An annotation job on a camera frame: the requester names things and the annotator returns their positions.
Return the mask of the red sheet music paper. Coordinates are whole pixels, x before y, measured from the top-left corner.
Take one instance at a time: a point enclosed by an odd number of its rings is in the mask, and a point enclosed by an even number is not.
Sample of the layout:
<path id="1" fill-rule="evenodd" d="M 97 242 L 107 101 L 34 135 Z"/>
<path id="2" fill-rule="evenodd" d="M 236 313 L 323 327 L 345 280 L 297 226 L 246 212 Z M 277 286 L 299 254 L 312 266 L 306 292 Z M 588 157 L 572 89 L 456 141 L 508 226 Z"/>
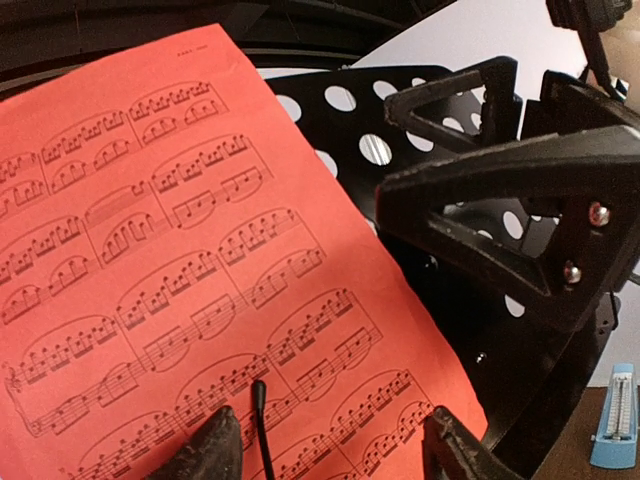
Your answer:
<path id="1" fill-rule="evenodd" d="M 1 475 L 141 479 L 223 406 L 260 479 L 419 479 L 487 421 L 363 215 L 218 26 L 1 104 Z"/>

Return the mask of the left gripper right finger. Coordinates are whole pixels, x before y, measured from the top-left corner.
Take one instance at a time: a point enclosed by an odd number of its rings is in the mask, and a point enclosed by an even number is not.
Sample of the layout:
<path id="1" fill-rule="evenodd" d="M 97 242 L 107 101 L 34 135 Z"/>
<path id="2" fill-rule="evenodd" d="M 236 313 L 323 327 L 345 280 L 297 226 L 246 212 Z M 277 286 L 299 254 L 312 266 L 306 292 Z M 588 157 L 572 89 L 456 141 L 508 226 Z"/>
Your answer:
<path id="1" fill-rule="evenodd" d="M 425 419 L 422 461 L 425 479 L 521 479 L 505 466 L 445 406 Z"/>

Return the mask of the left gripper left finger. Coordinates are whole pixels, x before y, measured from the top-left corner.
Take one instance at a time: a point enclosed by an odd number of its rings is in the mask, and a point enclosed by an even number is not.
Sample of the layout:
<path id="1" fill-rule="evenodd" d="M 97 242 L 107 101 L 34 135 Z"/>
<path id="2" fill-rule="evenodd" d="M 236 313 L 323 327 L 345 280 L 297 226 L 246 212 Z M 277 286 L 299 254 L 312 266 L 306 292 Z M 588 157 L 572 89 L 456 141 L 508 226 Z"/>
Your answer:
<path id="1" fill-rule="evenodd" d="M 241 479 L 243 447 L 240 424 L 230 406 L 211 415 L 148 479 Z"/>

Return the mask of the black music stand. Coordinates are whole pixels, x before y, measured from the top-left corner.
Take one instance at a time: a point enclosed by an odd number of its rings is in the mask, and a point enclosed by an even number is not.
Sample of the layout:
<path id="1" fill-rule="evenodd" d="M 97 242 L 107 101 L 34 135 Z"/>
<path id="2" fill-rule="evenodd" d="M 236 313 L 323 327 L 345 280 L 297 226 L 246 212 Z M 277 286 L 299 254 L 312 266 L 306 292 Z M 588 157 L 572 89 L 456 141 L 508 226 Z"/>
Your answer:
<path id="1" fill-rule="evenodd" d="M 277 69 L 265 80 L 293 101 L 305 138 L 333 158 L 339 183 L 372 218 L 374 190 L 386 174 L 445 156 L 386 123 L 381 87 L 449 76 L 442 66 L 410 65 Z M 489 422 L 484 445 L 509 472 L 531 478 L 583 396 L 618 323 L 619 298 L 605 294 L 580 331 L 562 333 L 530 312 L 517 314 L 479 277 L 388 234 L 381 241 L 461 361 Z"/>

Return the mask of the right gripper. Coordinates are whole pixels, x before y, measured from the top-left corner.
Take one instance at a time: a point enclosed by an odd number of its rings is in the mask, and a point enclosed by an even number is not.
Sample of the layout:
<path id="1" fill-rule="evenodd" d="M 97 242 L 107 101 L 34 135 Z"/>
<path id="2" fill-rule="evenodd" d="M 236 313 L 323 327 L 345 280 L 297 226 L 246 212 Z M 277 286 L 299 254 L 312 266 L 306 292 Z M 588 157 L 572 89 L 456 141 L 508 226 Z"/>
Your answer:
<path id="1" fill-rule="evenodd" d="M 639 260 L 639 116 L 615 88 L 602 93 L 553 71 L 539 100 L 524 102 L 516 71 L 500 56 L 482 76 L 454 72 L 384 100 L 387 123 L 443 148 L 529 140 L 388 176 L 376 221 L 536 321 L 574 332 Z M 482 137 L 436 118 L 451 97 L 483 85 Z"/>

